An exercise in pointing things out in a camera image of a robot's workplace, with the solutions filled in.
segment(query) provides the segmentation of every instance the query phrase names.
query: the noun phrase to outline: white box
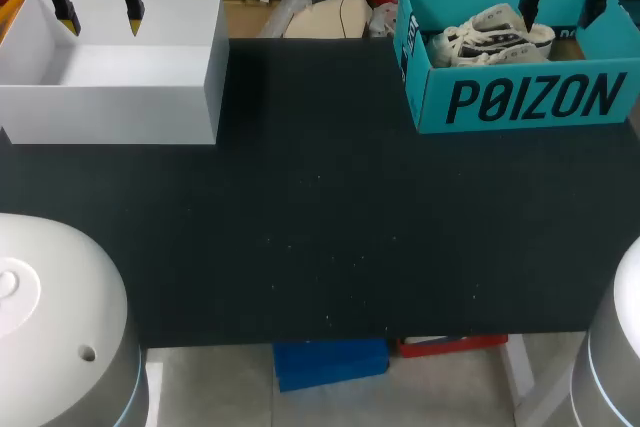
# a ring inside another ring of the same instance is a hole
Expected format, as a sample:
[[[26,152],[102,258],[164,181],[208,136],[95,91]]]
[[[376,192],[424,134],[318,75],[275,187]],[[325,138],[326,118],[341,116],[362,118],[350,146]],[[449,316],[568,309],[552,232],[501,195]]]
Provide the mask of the white box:
[[[215,144],[229,54],[222,0],[25,0],[0,45],[0,128],[14,144]]]

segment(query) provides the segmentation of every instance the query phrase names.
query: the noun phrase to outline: red box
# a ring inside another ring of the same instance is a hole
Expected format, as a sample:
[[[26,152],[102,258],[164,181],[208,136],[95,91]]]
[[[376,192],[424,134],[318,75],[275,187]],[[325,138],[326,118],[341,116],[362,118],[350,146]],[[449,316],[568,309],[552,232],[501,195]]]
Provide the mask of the red box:
[[[463,337],[460,340],[447,342],[446,339],[437,341],[420,342],[417,344],[405,344],[398,340],[398,351],[405,358],[424,357],[425,355],[450,354],[465,350],[485,349],[496,345],[506,344],[508,335],[477,335]]]

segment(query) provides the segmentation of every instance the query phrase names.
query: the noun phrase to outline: sneaker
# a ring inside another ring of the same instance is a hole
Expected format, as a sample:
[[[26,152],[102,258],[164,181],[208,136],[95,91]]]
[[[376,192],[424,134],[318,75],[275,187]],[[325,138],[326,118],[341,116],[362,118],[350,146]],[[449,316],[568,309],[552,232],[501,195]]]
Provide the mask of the sneaker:
[[[534,44],[527,43],[514,45],[498,52],[497,54],[482,53],[475,57],[455,57],[453,67],[497,65],[497,64],[534,64],[549,62]]]
[[[547,58],[554,39],[551,27],[533,24],[527,32],[524,20],[509,4],[498,4],[434,37],[429,43],[429,58],[434,67],[449,67],[457,58],[493,55],[523,44],[533,44]]]

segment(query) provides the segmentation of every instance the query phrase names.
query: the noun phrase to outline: floor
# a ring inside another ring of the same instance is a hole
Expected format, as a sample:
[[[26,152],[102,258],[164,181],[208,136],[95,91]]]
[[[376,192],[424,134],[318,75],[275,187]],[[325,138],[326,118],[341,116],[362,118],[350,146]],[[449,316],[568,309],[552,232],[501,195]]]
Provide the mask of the floor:
[[[525,336],[534,375],[575,334]],[[394,358],[386,374],[281,394],[269,345],[154,349],[147,427],[511,427],[497,349]],[[573,427],[563,406],[548,427]]]

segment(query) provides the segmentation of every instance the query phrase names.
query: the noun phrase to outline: plastic bag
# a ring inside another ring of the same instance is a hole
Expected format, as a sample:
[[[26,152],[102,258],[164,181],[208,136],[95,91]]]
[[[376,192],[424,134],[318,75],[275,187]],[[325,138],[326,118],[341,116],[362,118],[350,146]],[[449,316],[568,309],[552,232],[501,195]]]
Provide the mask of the plastic bag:
[[[293,15],[311,5],[311,0],[282,0],[267,20],[258,38],[274,39],[282,37]]]
[[[396,33],[396,17],[398,17],[398,4],[393,2],[373,9],[371,22],[369,22],[369,36],[393,37]]]

